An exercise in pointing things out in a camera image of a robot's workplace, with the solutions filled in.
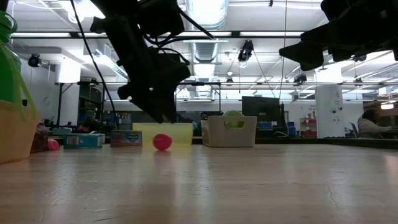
white plastic bin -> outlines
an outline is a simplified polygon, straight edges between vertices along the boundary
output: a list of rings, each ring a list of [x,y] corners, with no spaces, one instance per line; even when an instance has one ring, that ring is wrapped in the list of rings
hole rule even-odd
[[[244,122],[242,128],[229,128],[229,122]],[[203,144],[208,147],[254,147],[257,117],[209,116],[201,121]]]

yellow basket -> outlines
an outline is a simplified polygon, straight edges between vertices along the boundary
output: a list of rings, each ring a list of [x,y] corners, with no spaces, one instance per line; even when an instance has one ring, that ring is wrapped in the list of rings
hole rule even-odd
[[[23,121],[18,106],[0,100],[0,164],[29,156],[39,116],[34,119],[31,109],[24,108]]]
[[[173,140],[173,146],[190,146],[192,144],[193,125],[192,123],[133,123],[134,131],[142,131],[142,145],[152,146],[152,142],[157,134],[166,134]]]

white pillar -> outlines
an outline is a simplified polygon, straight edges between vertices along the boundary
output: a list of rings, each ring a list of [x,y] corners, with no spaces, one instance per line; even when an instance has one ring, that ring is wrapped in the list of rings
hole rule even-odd
[[[55,68],[56,82],[59,83],[76,83],[80,81],[80,64],[65,60],[62,64]],[[80,86],[72,85],[62,95],[60,125],[66,125],[69,121],[77,124],[78,107],[79,107]]]
[[[342,82],[339,65],[316,70],[317,82]],[[315,89],[318,138],[345,137],[343,93],[341,85],[318,86]]]

chair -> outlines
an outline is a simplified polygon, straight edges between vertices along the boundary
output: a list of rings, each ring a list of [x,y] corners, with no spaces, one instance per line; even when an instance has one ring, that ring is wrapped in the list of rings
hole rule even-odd
[[[354,123],[351,123],[351,122],[350,122],[350,124],[351,124],[351,126],[353,127],[353,131],[354,131],[355,138],[359,138],[359,133],[358,133],[358,130],[356,129],[355,124],[354,124]]]

security camera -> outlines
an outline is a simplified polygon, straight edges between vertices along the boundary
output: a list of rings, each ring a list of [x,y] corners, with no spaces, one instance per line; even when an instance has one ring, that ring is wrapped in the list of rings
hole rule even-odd
[[[30,56],[30,59],[27,62],[27,64],[30,67],[39,68],[42,66],[42,59],[40,59],[39,54],[32,54],[32,56]]]

